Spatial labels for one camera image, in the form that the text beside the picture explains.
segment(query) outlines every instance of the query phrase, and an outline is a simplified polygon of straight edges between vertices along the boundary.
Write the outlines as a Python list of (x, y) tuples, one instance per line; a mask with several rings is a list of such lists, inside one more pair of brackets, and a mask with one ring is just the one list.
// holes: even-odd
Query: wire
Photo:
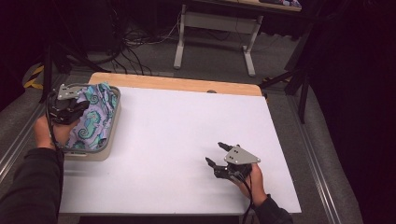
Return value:
[(57, 12), (58, 15), (59, 15), (59, 18), (61, 18), (61, 21), (62, 21), (62, 23), (64, 24), (64, 27), (66, 28), (67, 33), (68, 33), (69, 36), (70, 36), (70, 40), (73, 42), (73, 45), (75, 45), (76, 50), (77, 50), (79, 53), (81, 53), (80, 48), (78, 47), (78, 44), (76, 43), (74, 37), (72, 36), (72, 33), (70, 32), (70, 29), (69, 29), (69, 27), (67, 26), (67, 23), (66, 23), (66, 21), (64, 20), (64, 17), (63, 17), (62, 14), (61, 14), (61, 10), (58, 8), (58, 4), (55, 2), (55, 0), (52, 0), (51, 2), (52, 2), (52, 4), (54, 5), (55, 10), (56, 10), (56, 12)]
[(246, 221), (247, 221), (248, 212), (250, 211), (250, 208), (251, 208), (251, 206), (253, 205), (253, 195), (251, 194), (251, 189), (250, 189), (250, 187), (248, 186), (248, 183), (246, 182), (245, 179), (242, 179), (242, 183), (243, 183), (243, 184), (245, 185), (245, 187), (247, 188), (248, 194), (249, 194), (249, 196), (250, 196), (250, 203), (249, 203), (248, 208), (247, 208), (247, 211), (245, 212), (244, 217), (243, 217), (243, 219), (242, 219), (242, 224), (245, 224)]
[(134, 65), (132, 64), (132, 60), (131, 60), (130, 58), (128, 58), (128, 57), (123, 53), (123, 51), (121, 52), (121, 55), (122, 55), (126, 60), (128, 60), (129, 64), (130, 64), (130, 65), (132, 66), (132, 68), (134, 69), (134, 73), (137, 74), (137, 71), (136, 71), (136, 69), (134, 68)]
[(133, 50), (131, 50), (131, 49), (129, 49), (129, 48), (127, 48), (127, 49), (128, 49), (128, 52), (132, 52), (132, 54), (136, 57), (137, 63), (139, 64), (140, 69), (141, 69), (141, 71), (142, 71), (142, 75), (145, 75), (145, 72), (143, 71), (142, 63), (140, 62), (140, 60), (139, 60), (139, 58), (137, 57), (137, 55), (134, 53)]
[(236, 17), (236, 23), (235, 23), (235, 31), (236, 31), (236, 33), (238, 34), (238, 37), (239, 37), (239, 47), (238, 48), (241, 48), (241, 46), (242, 46), (242, 38), (241, 38), (241, 35), (239, 34), (239, 32), (238, 32), (238, 22), (239, 22), (239, 17)]
[(228, 32), (228, 34), (227, 34), (225, 37), (223, 37), (223, 38), (218, 38), (217, 36), (213, 35), (213, 34), (212, 34), (210, 31), (208, 31), (208, 30), (206, 30), (206, 33), (209, 34), (210, 36), (212, 36), (213, 38), (219, 40), (219, 41), (224, 41), (224, 40), (226, 40), (226, 39), (230, 36), (230, 33), (231, 33), (231, 32)]
[(111, 62), (111, 64), (113, 65), (113, 70), (114, 70), (114, 73), (117, 73), (117, 71), (116, 71), (116, 66), (114, 66), (114, 63), (113, 63), (113, 61), (110, 61)]
[(267, 47), (265, 47), (265, 48), (262, 48), (262, 49), (255, 49), (255, 50), (252, 50), (252, 52), (261, 51), (261, 50), (265, 50), (265, 49), (269, 49), (269, 48), (271, 48), (271, 47), (273, 46), (273, 44), (274, 44), (278, 39), (279, 39), (279, 36), (278, 36), (275, 40), (273, 40), (273, 41), (270, 43), (269, 46), (267, 46)]
[(117, 61), (116, 59), (114, 59), (114, 62), (116, 62), (119, 66), (121, 66), (121, 67), (124, 69), (125, 75), (128, 75), (128, 72), (126, 71), (126, 68), (125, 68), (124, 65), (122, 65), (121, 63), (119, 63), (119, 61)]

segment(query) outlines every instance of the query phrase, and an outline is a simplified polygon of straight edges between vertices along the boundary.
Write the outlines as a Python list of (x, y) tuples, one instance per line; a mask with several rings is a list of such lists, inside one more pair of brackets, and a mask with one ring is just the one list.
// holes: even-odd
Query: cable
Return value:
[(139, 58), (137, 57), (137, 55), (134, 53), (133, 50), (131, 50), (131, 49), (129, 49), (129, 48), (127, 48), (127, 49), (128, 49), (129, 52), (132, 52), (132, 54), (136, 57), (137, 63), (139, 64), (140, 69), (142, 70), (142, 75), (145, 75), (145, 72), (143, 71), (142, 63), (140, 62), (140, 60), (139, 60)]
[(64, 27), (66, 28), (67, 33), (69, 34), (71, 41), (72, 41), (73, 44), (75, 45), (76, 51), (78, 51), (79, 53), (81, 53), (80, 48), (78, 47), (78, 44), (76, 43), (74, 37), (72, 36), (72, 33), (70, 32), (70, 29), (69, 29), (69, 27), (67, 26), (67, 23), (66, 23), (66, 21), (64, 20), (64, 17), (62, 16), (62, 14), (61, 14), (61, 11), (60, 11), (59, 8), (58, 8), (57, 3), (55, 2), (55, 0), (52, 0), (51, 2), (52, 2), (52, 4), (54, 5), (55, 10), (56, 10), (56, 12), (57, 12), (58, 15), (59, 15), (59, 18), (61, 18), (61, 21), (62, 21), (62, 23), (64, 24)]
[(250, 189), (250, 187), (248, 186), (248, 183), (245, 181), (245, 179), (242, 179), (242, 183), (243, 183), (243, 184), (245, 185), (245, 187), (247, 188), (248, 194), (249, 194), (249, 196), (250, 196), (250, 203), (249, 203), (248, 208), (247, 208), (247, 211), (245, 212), (244, 217), (243, 217), (243, 219), (242, 219), (242, 224), (245, 224), (246, 221), (247, 221), (248, 212), (250, 211), (250, 208), (251, 208), (251, 206), (253, 205), (253, 195), (252, 195), (251, 189)]
[(113, 63), (113, 61), (110, 61), (111, 62), (111, 64), (113, 65), (113, 70), (114, 70), (114, 73), (117, 73), (117, 71), (116, 71), (116, 67), (114, 66), (114, 63)]
[(126, 68), (125, 68), (121, 63), (119, 63), (119, 61), (117, 61), (116, 59), (114, 59), (114, 62), (116, 62), (119, 66), (121, 66), (121, 67), (124, 69), (125, 75), (128, 75), (128, 72), (126, 71)]
[(271, 47), (273, 46), (273, 44), (274, 44), (278, 39), (279, 39), (279, 36), (278, 36), (275, 40), (273, 40), (273, 41), (270, 43), (269, 46), (267, 46), (267, 47), (265, 47), (265, 48), (262, 48), (262, 49), (255, 49), (255, 50), (252, 50), (251, 52), (256, 52), (256, 51), (261, 51), (261, 50), (269, 49), (269, 48), (271, 48)]
[(137, 71), (136, 71), (136, 69), (134, 68), (134, 65), (132, 64), (132, 60), (131, 60), (130, 58), (128, 58), (128, 57), (123, 53), (123, 51), (121, 52), (121, 55), (122, 55), (126, 60), (128, 60), (129, 64), (130, 64), (130, 65), (132, 66), (132, 68), (134, 69), (134, 73), (137, 74)]
[(223, 37), (223, 38), (218, 38), (217, 36), (213, 35), (213, 34), (212, 34), (210, 31), (208, 31), (208, 30), (206, 30), (206, 33), (209, 34), (210, 36), (212, 36), (213, 38), (219, 40), (219, 41), (224, 41), (224, 40), (226, 40), (226, 39), (230, 36), (230, 33), (231, 33), (231, 32), (228, 32), (228, 34), (227, 34), (225, 37)]

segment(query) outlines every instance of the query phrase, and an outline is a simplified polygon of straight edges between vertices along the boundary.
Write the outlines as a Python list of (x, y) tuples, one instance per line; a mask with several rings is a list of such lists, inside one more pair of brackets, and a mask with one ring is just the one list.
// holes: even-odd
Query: patterned cloth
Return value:
[(95, 151), (109, 136), (117, 96), (107, 83), (101, 83), (85, 87), (79, 92), (78, 102), (86, 100), (90, 101), (90, 107), (85, 110), (79, 124), (70, 133), (66, 146)]

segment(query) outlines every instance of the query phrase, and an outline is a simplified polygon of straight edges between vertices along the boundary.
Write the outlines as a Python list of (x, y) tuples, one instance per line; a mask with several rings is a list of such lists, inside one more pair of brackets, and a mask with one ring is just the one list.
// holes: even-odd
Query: black cable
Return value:
[(114, 62), (116, 62), (119, 66), (121, 66), (124, 69), (125, 75), (128, 75), (128, 72), (126, 71), (126, 68), (124, 65), (122, 65), (121, 63), (119, 63), (119, 61), (117, 61), (116, 59), (114, 59)]
[(113, 70), (114, 70), (114, 73), (117, 73), (117, 71), (116, 71), (116, 67), (115, 67), (115, 65), (114, 65), (114, 63), (113, 63), (113, 60), (111, 60), (110, 62), (111, 62), (111, 64), (113, 65)]
[(247, 188), (248, 194), (249, 194), (249, 196), (250, 196), (250, 203), (249, 203), (248, 208), (247, 208), (247, 211), (245, 212), (244, 217), (243, 217), (243, 219), (242, 219), (242, 224), (245, 224), (246, 221), (247, 221), (248, 212), (250, 211), (250, 208), (251, 208), (251, 206), (253, 205), (253, 195), (251, 194), (251, 189), (250, 189), (250, 187), (248, 186), (248, 183), (247, 183), (244, 179), (242, 179), (242, 183), (243, 183), (243, 184), (245, 185), (245, 187)]
[[(117, 50), (115, 54), (111, 54), (111, 56), (108, 57), (108, 58), (105, 58), (105, 59), (102, 59), (102, 60), (97, 60), (97, 61), (91, 61), (91, 62), (92, 62), (92, 63), (95, 63), (95, 64), (108, 63), (108, 62), (113, 61), (113, 60), (114, 60), (115, 58), (117, 58), (119, 55), (120, 55), (120, 50)], [(71, 61), (71, 63), (74, 64), (74, 65), (77, 65), (77, 66), (85, 65), (84, 63), (81, 63), (81, 62), (79, 62), (79, 61), (75, 61), (75, 60), (73, 60), (72, 58), (68, 58), (68, 59), (69, 59), (69, 60)]]
[(75, 39), (74, 39), (74, 37), (73, 37), (73, 35), (72, 35), (72, 33), (70, 32), (70, 29), (69, 29), (69, 27), (67, 26), (67, 23), (66, 23), (66, 21), (64, 20), (64, 17), (62, 16), (61, 11), (59, 10), (57, 3), (55, 2), (55, 0), (52, 0), (51, 2), (52, 2), (52, 4), (54, 5), (55, 10), (56, 10), (56, 12), (57, 12), (58, 15), (59, 15), (59, 18), (61, 18), (61, 21), (62, 21), (62, 23), (64, 24), (64, 27), (66, 28), (67, 33), (68, 33), (69, 36), (70, 36), (70, 40), (71, 40), (71, 41), (73, 42), (73, 44), (75, 45), (76, 51), (78, 51), (79, 53), (82, 53), (82, 52), (80, 51), (80, 48), (78, 47), (78, 44), (76, 43), (76, 41), (75, 41)]
[(132, 68), (134, 69), (134, 73), (137, 74), (137, 71), (136, 71), (136, 69), (134, 68), (134, 65), (132, 64), (132, 60), (131, 60), (130, 58), (128, 58), (128, 57), (123, 53), (123, 51), (121, 51), (121, 55), (122, 55), (126, 60), (128, 60), (129, 64), (130, 64), (130, 65), (132, 66)]
[(279, 36), (278, 36), (275, 40), (273, 40), (273, 41), (271, 42), (271, 44), (269, 44), (269, 46), (267, 46), (267, 47), (265, 47), (265, 48), (262, 48), (262, 49), (255, 49), (255, 50), (252, 50), (251, 52), (256, 52), (256, 51), (261, 51), (261, 50), (269, 49), (269, 48), (271, 48), (271, 47), (273, 46), (273, 44), (274, 44), (278, 39), (279, 39)]
[(212, 34), (210, 31), (208, 31), (208, 30), (206, 30), (206, 33), (209, 34), (210, 36), (212, 36), (213, 38), (219, 40), (219, 41), (224, 41), (224, 40), (226, 40), (226, 39), (230, 36), (230, 33), (231, 33), (231, 32), (228, 32), (228, 34), (227, 34), (225, 37), (223, 37), (223, 38), (218, 38), (217, 36), (213, 35), (213, 34)]
[(140, 62), (140, 60), (139, 60), (139, 58), (137, 57), (137, 55), (134, 53), (133, 50), (131, 50), (131, 49), (129, 49), (129, 48), (127, 48), (127, 49), (128, 49), (129, 52), (132, 52), (132, 54), (136, 57), (137, 63), (139, 64), (140, 69), (142, 70), (142, 75), (145, 75), (145, 72), (143, 71), (142, 63)]

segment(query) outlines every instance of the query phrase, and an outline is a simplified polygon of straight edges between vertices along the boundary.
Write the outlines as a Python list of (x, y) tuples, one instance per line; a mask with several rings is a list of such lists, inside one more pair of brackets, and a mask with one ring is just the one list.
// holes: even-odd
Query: white table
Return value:
[(267, 192), (289, 212), (301, 212), (263, 97), (119, 88), (110, 156), (65, 162), (61, 213), (241, 215), (248, 199), (230, 181), (216, 179), (205, 161), (226, 164), (218, 141), (240, 144), (261, 158)]

